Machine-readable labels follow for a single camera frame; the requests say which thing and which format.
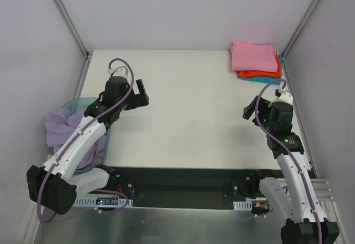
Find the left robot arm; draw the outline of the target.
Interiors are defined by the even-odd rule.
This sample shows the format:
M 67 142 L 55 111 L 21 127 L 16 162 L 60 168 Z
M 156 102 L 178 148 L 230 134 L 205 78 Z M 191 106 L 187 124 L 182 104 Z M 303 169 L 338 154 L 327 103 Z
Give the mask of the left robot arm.
M 109 79 L 104 91 L 84 112 L 77 128 L 63 146 L 42 166 L 31 166 L 26 173 L 29 198 L 37 210 L 48 208 L 55 214 L 67 213 L 82 196 L 97 190 L 110 194 L 116 190 L 113 171 L 98 165 L 82 174 L 75 171 L 91 147 L 109 131 L 124 111 L 149 104 L 142 80 L 134 78 L 131 66 L 108 67 Z

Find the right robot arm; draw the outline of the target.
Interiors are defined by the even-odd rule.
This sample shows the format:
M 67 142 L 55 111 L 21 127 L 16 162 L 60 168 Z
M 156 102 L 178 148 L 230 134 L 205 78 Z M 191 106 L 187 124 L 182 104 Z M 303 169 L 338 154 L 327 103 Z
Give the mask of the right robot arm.
M 307 159 L 300 137 L 292 131 L 293 97 L 276 90 L 276 99 L 256 96 L 244 108 L 243 118 L 255 116 L 253 123 L 266 134 L 267 146 L 277 161 L 285 182 L 275 177 L 258 177 L 250 182 L 255 196 L 265 196 L 284 219 L 282 243 L 335 243 L 340 234 L 338 223 L 328 219 L 307 171 Z

